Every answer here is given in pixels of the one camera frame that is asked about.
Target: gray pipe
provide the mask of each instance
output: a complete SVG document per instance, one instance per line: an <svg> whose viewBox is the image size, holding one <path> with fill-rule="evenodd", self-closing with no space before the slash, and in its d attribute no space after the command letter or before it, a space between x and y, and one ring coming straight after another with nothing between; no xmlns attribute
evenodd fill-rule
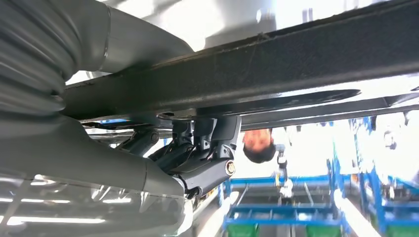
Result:
<svg viewBox="0 0 419 237"><path fill-rule="evenodd" d="M95 0L0 1L1 172L183 195L149 160L91 140L59 115L78 70L114 73L192 52L182 40Z"/></svg>

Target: dark hair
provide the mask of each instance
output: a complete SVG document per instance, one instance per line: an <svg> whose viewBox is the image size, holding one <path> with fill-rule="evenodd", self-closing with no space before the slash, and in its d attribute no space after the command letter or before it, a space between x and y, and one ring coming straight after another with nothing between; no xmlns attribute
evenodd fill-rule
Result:
<svg viewBox="0 0 419 237"><path fill-rule="evenodd" d="M272 158L275 155L276 149L275 149L275 145L271 143L269 147L263 149L260 152L250 151L246 149L246 147L243 147L243 152L245 153L245 156L251 162L260 164L260 163L272 160Z"/></svg>

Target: bolt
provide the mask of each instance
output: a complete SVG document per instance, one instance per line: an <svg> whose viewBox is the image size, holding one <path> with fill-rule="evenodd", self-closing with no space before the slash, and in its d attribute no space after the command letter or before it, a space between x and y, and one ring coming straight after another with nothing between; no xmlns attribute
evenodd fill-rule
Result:
<svg viewBox="0 0 419 237"><path fill-rule="evenodd" d="M234 172L236 171L236 168L235 168L234 163L232 161L227 163L226 170L227 170L228 175L234 174Z"/></svg>
<svg viewBox="0 0 419 237"><path fill-rule="evenodd" d="M159 140L159 135L156 133L153 133L153 135L151 135L151 141L157 142L158 140Z"/></svg>

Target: blue steel frame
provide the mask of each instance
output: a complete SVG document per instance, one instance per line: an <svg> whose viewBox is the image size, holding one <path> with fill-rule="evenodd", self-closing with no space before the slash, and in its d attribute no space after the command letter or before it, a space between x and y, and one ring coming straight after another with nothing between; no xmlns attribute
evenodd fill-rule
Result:
<svg viewBox="0 0 419 237"><path fill-rule="evenodd" d="M312 176L312 177L290 177L294 184L298 183L319 183L329 182L331 186L331 204L315 204L315 205L270 205L270 204L240 204L249 185L272 185L275 186L274 177L266 178L248 178L248 179L231 179L228 180L226 185L227 196L231 193L231 185L239 186L245 185L246 188L240 196L236 204L233 204L224 217L223 228L225 229L231 224L241 225L317 225L317 226L342 226L346 233L350 228L346 222L345 215L337 209L334 204L334 194L339 191L342 198L345 197L344 182L350 181L350 175L340 174L340 164L335 149L335 141L333 139L334 157L328 162L329 174ZM224 194L219 191L220 205L223 205ZM264 218L258 218L260 215L265 214ZM333 218L334 213L339 213L340 218Z"/></svg>
<svg viewBox="0 0 419 237"><path fill-rule="evenodd" d="M366 129L366 134L370 135L372 128L371 128L371 118L366 117L363 118L363 122L359 124L355 119L350 120L351 127L354 128L354 140L357 149L357 160L358 165L361 167L361 171L359 174L359 181L360 181L360 192L362 196L362 209L364 214L371 213L377 217L377 224L378 224L378 231L381 234L385 234L387 231L387 227L389 225L397 225L397 226L419 226L419 203L411 202L411 203L392 203L390 201L384 200L381 195L381 182L378 178L377 171L375 165L369 172L366 172L366 176L370 182L371 189L373 191L373 203L369 203L366 190L365 190L365 183L361 183L364 180L364 174L362 173L365 170L365 167L362 167L363 158L362 158L362 147L359 143L358 135L360 135L360 127L363 126ZM397 177L390 177L390 181L394 182L397 181L402 183L404 187L418 191L417 187L405 182Z"/></svg>

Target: black metal bracket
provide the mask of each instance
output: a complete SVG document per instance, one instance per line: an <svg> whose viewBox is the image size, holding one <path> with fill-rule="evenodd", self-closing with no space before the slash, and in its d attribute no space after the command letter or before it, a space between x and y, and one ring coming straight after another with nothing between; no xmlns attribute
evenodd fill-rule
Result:
<svg viewBox="0 0 419 237"><path fill-rule="evenodd" d="M128 140L119 144L116 149L142 157L159 141L159 138L159 133L156 130L135 131Z"/></svg>

